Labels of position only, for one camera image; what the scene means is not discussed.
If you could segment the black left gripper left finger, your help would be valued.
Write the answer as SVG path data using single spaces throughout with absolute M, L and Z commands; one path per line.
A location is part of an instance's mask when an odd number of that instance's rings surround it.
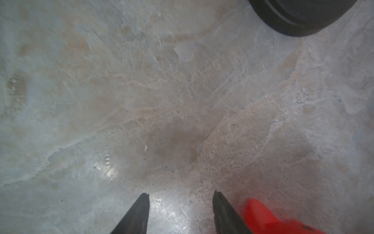
M 111 234 L 146 234 L 150 213 L 149 194 L 142 193 Z

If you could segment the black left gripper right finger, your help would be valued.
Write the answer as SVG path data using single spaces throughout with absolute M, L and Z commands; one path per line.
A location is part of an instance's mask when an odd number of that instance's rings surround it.
M 217 234 L 253 234 L 221 192 L 214 192 L 212 205 Z

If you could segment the red piggy bank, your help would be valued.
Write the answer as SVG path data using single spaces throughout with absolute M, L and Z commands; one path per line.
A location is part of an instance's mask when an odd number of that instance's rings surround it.
M 278 219 L 257 199 L 250 199 L 246 204 L 244 221 L 254 234 L 325 234 L 298 220 Z

